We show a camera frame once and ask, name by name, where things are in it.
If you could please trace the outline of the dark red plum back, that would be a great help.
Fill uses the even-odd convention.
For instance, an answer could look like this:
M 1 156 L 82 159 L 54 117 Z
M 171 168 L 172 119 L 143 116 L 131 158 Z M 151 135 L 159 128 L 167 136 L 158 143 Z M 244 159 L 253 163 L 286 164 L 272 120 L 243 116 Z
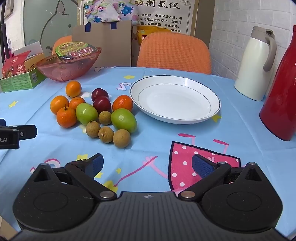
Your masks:
M 102 88 L 96 88 L 95 90 L 93 90 L 93 92 L 91 94 L 91 99 L 94 102 L 100 96 L 109 97 L 106 90 L 104 90 Z

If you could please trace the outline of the red snack packet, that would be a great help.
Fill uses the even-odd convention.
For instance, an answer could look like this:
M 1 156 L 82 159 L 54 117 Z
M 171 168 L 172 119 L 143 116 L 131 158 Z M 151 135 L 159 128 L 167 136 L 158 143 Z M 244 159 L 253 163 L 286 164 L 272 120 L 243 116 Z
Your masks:
M 23 52 L 5 61 L 4 66 L 1 69 L 3 78 L 28 72 L 29 63 L 27 61 L 27 57 L 30 52 L 30 50 Z

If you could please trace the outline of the small tangerine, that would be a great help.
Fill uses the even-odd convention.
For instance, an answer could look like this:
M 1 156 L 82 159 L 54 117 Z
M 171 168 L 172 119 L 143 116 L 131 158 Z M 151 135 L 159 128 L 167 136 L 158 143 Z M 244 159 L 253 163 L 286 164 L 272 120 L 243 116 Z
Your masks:
M 76 110 L 77 106 L 81 103 L 85 103 L 85 100 L 82 97 L 75 97 L 70 100 L 69 108 Z

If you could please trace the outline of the orange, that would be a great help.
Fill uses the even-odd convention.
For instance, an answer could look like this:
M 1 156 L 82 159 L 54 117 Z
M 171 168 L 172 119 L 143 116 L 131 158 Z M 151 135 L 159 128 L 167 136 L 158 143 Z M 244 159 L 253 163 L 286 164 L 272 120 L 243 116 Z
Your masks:
M 54 115 L 56 115 L 59 109 L 64 108 L 65 106 L 69 106 L 69 100 L 67 97 L 59 95 L 54 97 L 51 101 L 50 110 Z
M 66 85 L 66 95 L 70 98 L 77 97 L 81 94 L 82 86 L 78 81 L 70 81 Z

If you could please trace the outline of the orange chair near plate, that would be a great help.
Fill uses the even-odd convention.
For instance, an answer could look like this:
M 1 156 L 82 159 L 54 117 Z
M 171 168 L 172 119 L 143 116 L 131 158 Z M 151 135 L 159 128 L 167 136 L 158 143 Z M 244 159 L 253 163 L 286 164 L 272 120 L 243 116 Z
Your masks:
M 156 32 L 142 41 L 137 67 L 211 74 L 211 56 L 207 45 L 198 38 Z

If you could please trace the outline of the white thermos jug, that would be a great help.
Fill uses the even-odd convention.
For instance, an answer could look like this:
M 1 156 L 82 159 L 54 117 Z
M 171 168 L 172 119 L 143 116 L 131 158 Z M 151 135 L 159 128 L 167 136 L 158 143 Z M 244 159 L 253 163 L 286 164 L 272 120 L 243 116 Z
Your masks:
M 235 89 L 255 101 L 263 100 L 273 73 L 276 51 L 273 30 L 253 27 L 243 53 Z

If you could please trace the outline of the green cardboard box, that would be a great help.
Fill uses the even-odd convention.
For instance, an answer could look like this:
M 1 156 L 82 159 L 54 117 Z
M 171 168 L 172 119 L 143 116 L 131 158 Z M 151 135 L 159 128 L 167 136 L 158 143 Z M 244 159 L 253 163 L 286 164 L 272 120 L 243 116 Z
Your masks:
M 44 53 L 27 57 L 29 70 L 26 73 L 18 74 L 12 77 L 1 78 L 1 91 L 11 92 L 19 90 L 33 89 L 46 79 L 37 68 L 36 64 L 45 58 Z

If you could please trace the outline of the red thermos jug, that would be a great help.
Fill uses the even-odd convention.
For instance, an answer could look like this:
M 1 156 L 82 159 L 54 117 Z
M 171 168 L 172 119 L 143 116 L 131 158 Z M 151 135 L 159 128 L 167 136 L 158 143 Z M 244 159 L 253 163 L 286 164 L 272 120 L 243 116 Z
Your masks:
M 265 127 L 284 141 L 295 134 L 295 32 L 277 69 L 270 93 L 259 113 Z

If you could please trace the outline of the dark red plum front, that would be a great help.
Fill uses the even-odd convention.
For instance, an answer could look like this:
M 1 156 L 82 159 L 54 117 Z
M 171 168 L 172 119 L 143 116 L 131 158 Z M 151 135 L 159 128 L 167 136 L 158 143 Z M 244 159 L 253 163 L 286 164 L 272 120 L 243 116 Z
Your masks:
M 111 103 L 108 97 L 99 96 L 93 102 L 93 107 L 97 110 L 98 114 L 103 111 L 111 111 Z

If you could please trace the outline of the green apple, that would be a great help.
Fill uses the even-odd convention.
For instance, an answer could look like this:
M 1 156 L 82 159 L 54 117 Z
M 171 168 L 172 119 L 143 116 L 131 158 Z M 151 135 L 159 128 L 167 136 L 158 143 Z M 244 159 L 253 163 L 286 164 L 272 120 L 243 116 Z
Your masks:
M 88 104 L 88 103 L 79 104 L 75 110 L 75 113 L 76 113 L 77 120 L 85 126 L 90 121 L 98 120 L 97 110 L 91 104 Z
M 111 122 L 117 129 L 127 130 L 129 133 L 134 133 L 137 130 L 137 120 L 132 112 L 125 108 L 119 108 L 111 114 Z

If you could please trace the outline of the floral fabric bundle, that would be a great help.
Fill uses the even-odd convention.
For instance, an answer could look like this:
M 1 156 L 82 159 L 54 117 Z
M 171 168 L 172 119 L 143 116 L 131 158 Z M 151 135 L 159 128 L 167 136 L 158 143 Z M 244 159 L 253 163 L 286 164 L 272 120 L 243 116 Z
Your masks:
M 131 21 L 139 24 L 135 1 L 87 1 L 83 4 L 84 17 L 91 23 Z

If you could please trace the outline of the dark red plum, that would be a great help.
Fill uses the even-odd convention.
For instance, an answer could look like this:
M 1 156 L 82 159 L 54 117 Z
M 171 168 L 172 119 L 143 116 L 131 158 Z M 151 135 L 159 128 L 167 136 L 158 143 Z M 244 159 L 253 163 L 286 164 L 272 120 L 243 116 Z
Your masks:
M 108 97 L 99 96 L 93 102 L 93 107 L 97 110 L 98 114 L 103 111 L 111 111 L 111 103 Z
M 93 90 L 93 92 L 91 94 L 91 99 L 94 102 L 100 96 L 109 97 L 106 90 L 104 90 L 102 88 L 96 88 L 95 90 Z

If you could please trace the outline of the yellow snack bag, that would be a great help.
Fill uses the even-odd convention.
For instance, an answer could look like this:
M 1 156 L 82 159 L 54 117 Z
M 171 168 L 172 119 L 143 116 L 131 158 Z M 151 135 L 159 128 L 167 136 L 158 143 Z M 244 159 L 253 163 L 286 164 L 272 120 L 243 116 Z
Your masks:
M 145 26 L 145 25 L 138 25 L 136 31 L 136 37 L 138 40 L 139 45 L 142 44 L 143 40 L 152 33 L 157 32 L 171 32 L 171 30 L 167 28 L 160 28 L 158 26 Z

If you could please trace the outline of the stemmed tangerine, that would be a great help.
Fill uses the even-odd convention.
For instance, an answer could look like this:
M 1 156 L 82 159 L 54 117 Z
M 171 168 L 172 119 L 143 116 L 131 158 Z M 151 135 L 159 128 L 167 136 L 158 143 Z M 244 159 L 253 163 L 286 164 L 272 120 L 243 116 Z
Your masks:
M 56 115 L 57 123 L 63 128 L 70 128 L 77 123 L 74 109 L 64 106 L 59 109 Z

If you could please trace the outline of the pink glass bowl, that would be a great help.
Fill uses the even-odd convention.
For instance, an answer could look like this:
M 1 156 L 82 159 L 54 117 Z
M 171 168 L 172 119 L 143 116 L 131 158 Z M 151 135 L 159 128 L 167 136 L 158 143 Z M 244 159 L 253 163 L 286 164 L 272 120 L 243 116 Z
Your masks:
M 84 75 L 96 62 L 102 48 L 89 55 L 70 60 L 60 60 L 56 54 L 40 60 L 36 68 L 46 77 L 56 81 L 74 80 Z

